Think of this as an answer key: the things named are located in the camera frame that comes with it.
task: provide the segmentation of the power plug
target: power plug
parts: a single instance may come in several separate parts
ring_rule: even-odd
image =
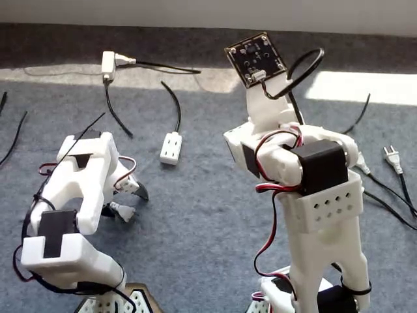
[[[182,136],[178,132],[169,132],[166,134],[160,155],[161,162],[177,165],[180,157],[181,143]]]

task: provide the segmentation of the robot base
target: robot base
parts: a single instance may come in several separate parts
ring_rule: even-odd
[[[277,273],[289,274],[289,266],[276,271]],[[252,301],[246,313],[268,313],[271,305],[274,313],[295,313],[291,304],[291,294],[280,290],[275,283],[274,277],[260,279],[261,291],[265,295],[264,301]],[[333,285],[324,278],[321,280],[319,291],[331,288]]]
[[[129,298],[136,305],[136,313],[162,313],[153,296],[149,293],[146,285],[126,285]],[[132,305],[114,293],[84,299],[74,313],[131,313]]]

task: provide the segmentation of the circuit board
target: circuit board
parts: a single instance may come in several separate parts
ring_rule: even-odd
[[[259,83],[253,74],[260,70],[265,71],[265,80],[287,70],[267,33],[238,42],[225,48],[225,52],[246,88]]]

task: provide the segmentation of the wall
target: wall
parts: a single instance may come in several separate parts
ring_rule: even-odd
[[[0,22],[417,36],[414,0],[0,0]]]

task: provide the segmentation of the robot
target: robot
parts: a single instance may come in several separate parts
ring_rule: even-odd
[[[122,266],[86,238],[97,230],[100,215],[125,222],[134,215],[133,207],[113,202],[114,194],[148,201],[147,189],[133,175],[135,168],[134,159],[119,154],[109,132],[86,130],[66,137],[54,169],[40,171],[47,179],[23,223],[21,264],[32,274],[26,280],[35,279],[57,293],[88,296],[79,312],[152,312],[142,291],[125,294]],[[83,198],[77,210],[66,207],[73,198]]]
[[[360,241],[362,181],[350,170],[358,147],[349,136],[305,125],[291,92],[319,65],[324,50],[306,53],[287,68],[268,35],[261,33],[225,52],[246,86],[249,117],[224,137],[237,165],[261,180],[256,191],[272,190],[272,199],[281,202],[291,252],[291,266],[272,273],[258,271],[255,259],[255,269],[264,277],[247,312],[365,310],[371,284]],[[292,79],[295,68],[313,54],[317,58],[311,66]],[[340,286],[323,278],[330,265],[341,272]]]

